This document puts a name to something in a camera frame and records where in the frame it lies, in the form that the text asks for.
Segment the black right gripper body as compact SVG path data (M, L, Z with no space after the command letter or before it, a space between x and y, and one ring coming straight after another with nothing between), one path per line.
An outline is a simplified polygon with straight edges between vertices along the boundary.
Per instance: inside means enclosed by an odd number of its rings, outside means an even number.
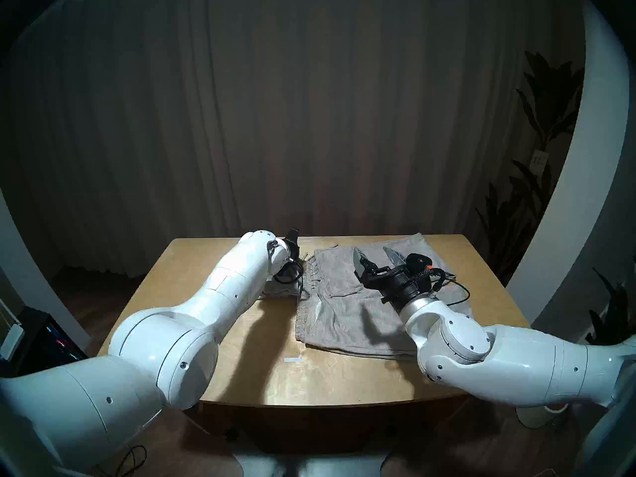
M413 269L408 265L400 265L364 270L359 274L359 282L366 289L379 291L381 302L389 303L396 312L400 312L416 297L432 292L429 275L427 267Z

